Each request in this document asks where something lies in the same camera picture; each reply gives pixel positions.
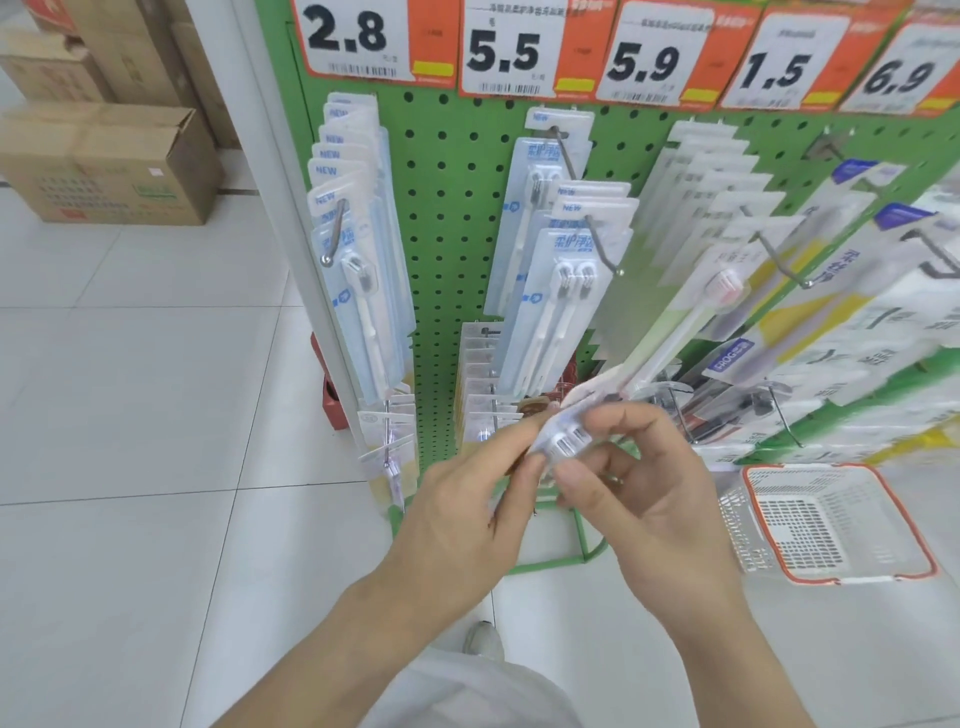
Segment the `white sneaker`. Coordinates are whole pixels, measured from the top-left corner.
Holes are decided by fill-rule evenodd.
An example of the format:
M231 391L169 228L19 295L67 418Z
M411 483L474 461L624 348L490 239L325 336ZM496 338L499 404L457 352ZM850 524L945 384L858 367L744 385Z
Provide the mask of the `white sneaker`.
M498 663L505 661L503 642L497 634L496 627L488 621L478 621L467 632L464 640L464 654L486 657Z

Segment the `plastic shopping basket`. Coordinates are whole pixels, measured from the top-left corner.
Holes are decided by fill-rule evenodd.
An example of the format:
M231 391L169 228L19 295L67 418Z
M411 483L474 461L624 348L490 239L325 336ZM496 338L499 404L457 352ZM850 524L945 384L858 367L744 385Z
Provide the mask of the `plastic shopping basket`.
M747 573L822 585L937 572L903 505L866 465L748 467L720 507Z

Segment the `price tag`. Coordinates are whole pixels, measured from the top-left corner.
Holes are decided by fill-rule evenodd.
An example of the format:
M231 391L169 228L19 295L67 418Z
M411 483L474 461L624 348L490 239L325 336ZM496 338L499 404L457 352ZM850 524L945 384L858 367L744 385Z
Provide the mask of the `price tag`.
M712 109L759 16L751 5L628 0L596 100Z
M588 101L603 72L614 0L465 0L465 95Z
M832 109L897 17L890 8L768 9L725 109Z
M944 20L908 21L840 110L934 116L952 107L960 97L960 24Z
M444 0L293 0L315 76L455 85L460 18Z

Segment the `hand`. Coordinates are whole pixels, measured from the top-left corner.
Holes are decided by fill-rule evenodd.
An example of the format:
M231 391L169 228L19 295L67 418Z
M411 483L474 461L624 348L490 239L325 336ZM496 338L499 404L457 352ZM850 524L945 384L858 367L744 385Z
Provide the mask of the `hand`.
M497 481L533 444L547 413L503 427L470 455L435 463L386 558L368 579L426 646L516 565L545 458L526 456L491 514Z
M640 450L637 460L604 442L553 469L561 498L604 535L636 598L675 640L750 619L713 479L667 414L605 404L584 426L597 439L630 435Z

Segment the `white pants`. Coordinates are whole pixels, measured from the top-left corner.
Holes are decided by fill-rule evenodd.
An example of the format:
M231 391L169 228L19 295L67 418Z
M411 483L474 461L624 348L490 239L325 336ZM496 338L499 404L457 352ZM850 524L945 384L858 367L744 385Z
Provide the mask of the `white pants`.
M361 728L582 728L566 694L527 667L428 647Z

